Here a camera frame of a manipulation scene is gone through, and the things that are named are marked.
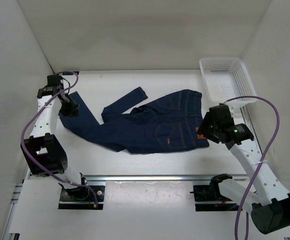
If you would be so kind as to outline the dark blue denim trousers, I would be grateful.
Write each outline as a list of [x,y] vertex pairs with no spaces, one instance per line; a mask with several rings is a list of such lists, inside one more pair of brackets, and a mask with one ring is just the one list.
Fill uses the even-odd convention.
[[61,114],[63,126],[110,150],[156,154],[209,147],[208,140],[197,134],[203,119],[200,92],[184,89],[138,106],[148,98],[138,87],[103,109],[103,124],[98,123],[77,92],[70,97],[79,105],[79,115]]

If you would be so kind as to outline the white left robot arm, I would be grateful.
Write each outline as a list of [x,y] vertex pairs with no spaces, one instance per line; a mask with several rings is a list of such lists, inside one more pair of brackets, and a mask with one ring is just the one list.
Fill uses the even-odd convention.
[[33,175],[55,179],[68,196],[82,201],[91,193],[86,178],[69,167],[55,135],[59,116],[79,115],[79,105],[69,96],[72,85],[64,82],[63,72],[52,74],[38,90],[38,111],[22,131],[21,150]]

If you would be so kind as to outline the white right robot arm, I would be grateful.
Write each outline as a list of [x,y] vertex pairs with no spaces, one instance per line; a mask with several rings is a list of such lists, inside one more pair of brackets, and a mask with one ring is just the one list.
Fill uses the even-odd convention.
[[226,197],[234,201],[239,210],[250,215],[262,234],[290,226],[290,191],[265,163],[249,128],[243,123],[235,124],[229,107],[220,104],[209,108],[197,132],[212,142],[225,144],[255,189],[252,192],[223,173],[211,179],[211,197],[215,200]]

